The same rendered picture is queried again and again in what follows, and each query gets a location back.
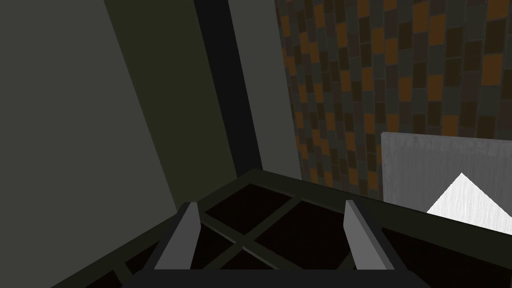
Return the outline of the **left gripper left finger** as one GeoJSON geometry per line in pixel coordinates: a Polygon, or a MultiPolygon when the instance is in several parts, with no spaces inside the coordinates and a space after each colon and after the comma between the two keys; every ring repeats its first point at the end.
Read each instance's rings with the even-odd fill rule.
{"type": "Polygon", "coordinates": [[[183,203],[170,218],[167,229],[143,270],[190,269],[200,231],[198,204],[196,202],[183,203]]]}

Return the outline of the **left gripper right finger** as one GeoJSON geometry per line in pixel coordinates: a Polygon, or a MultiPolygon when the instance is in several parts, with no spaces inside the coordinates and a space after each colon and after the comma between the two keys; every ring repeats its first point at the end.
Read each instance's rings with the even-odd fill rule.
{"type": "Polygon", "coordinates": [[[359,270],[399,270],[407,267],[364,204],[345,201],[343,229],[359,270]]]}

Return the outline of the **grey metal appliance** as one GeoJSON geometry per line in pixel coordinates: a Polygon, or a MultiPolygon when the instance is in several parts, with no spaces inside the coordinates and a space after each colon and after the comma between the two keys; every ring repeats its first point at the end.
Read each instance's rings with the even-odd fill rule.
{"type": "Polygon", "coordinates": [[[383,199],[512,235],[512,140],[383,132],[383,199]]]}

